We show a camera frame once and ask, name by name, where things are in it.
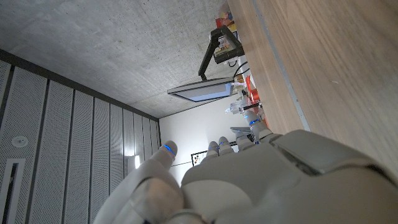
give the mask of white robotic hand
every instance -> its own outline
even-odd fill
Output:
[[[162,223],[183,208],[183,195],[169,169],[177,146],[168,141],[112,192],[94,224]]]

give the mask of orange object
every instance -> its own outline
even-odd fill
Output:
[[[257,92],[257,89],[253,89],[253,90],[251,91],[251,100],[252,100],[253,102],[259,101],[259,100],[260,100],[260,96],[259,96],[259,93]]]

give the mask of blue light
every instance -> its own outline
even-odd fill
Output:
[[[259,119],[255,119],[254,121],[250,121],[250,125],[254,124],[255,122],[260,121]]]
[[[173,155],[175,155],[174,152],[173,152],[173,150],[172,150],[168,145],[164,145],[164,147],[165,147],[167,150],[169,150],[170,152],[172,152]]]

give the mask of monitor screen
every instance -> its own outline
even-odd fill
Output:
[[[231,96],[233,78],[216,78],[168,90],[167,93],[186,100],[200,102]]]

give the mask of white wall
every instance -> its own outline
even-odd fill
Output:
[[[178,153],[173,165],[191,162],[191,154],[207,151],[211,141],[218,142],[222,136],[228,141],[235,141],[235,134],[229,129],[232,126],[248,124],[241,114],[225,113],[225,109],[236,101],[238,96],[230,96],[198,106],[159,120],[162,144],[173,140],[178,146]],[[174,166],[170,173],[180,183],[184,173],[192,164]]]

